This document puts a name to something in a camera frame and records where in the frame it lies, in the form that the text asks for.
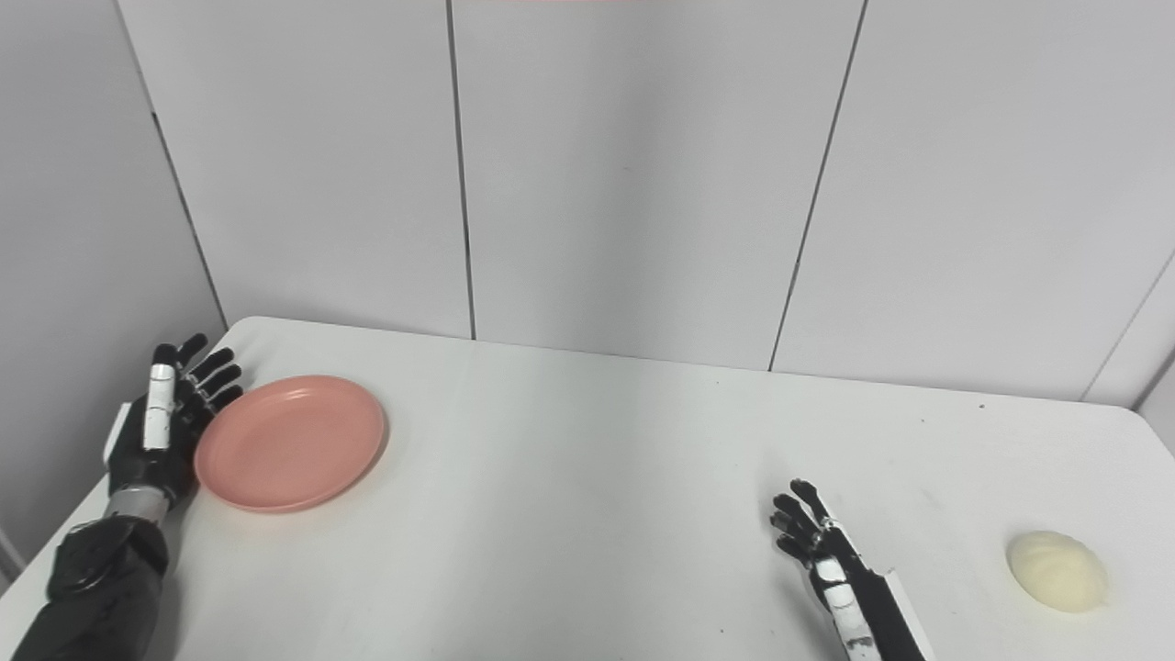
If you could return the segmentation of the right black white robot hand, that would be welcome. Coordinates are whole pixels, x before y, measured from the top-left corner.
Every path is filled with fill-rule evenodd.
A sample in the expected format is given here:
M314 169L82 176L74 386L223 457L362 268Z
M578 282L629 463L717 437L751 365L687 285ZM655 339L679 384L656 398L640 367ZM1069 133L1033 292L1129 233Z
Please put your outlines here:
M772 503L776 546L806 569L848 660L935 657L898 574L870 567L814 484L793 478Z

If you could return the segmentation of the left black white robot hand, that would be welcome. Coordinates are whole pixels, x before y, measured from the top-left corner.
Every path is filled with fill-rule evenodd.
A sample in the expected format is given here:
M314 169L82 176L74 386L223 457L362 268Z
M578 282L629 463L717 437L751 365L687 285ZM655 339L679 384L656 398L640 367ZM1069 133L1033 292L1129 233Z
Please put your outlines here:
M204 333L152 352L145 394L118 412L106 439L106 484L110 497L155 490L175 506L195 485L195 451L212 421L243 394L242 369L230 348L197 359Z

